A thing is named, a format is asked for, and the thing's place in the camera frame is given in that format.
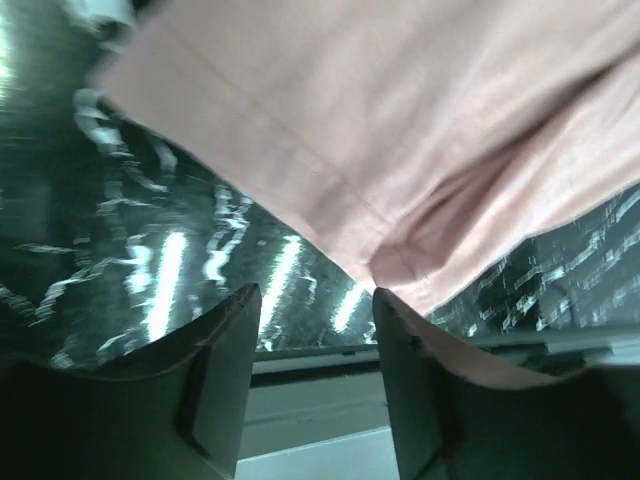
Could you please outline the pink t shirt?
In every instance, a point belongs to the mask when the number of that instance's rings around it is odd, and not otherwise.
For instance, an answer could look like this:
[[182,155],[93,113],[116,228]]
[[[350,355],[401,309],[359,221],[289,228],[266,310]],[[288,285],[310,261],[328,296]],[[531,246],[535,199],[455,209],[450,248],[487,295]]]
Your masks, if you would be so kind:
[[91,79],[424,319],[639,180],[635,1],[158,1]]

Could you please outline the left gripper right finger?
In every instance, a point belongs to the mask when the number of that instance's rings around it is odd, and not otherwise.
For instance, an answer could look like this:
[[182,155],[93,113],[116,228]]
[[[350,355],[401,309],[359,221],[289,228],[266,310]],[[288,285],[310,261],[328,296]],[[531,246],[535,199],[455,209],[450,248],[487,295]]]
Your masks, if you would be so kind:
[[373,316],[402,478],[638,477],[637,366],[552,376],[474,347],[429,353],[450,333],[383,288]]

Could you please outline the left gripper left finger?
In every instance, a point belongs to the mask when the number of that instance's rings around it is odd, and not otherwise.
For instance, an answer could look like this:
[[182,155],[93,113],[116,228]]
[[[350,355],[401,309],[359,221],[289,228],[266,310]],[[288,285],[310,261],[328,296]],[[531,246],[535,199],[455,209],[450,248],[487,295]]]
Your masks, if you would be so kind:
[[5,479],[231,479],[261,293],[212,310],[94,370],[1,360]]

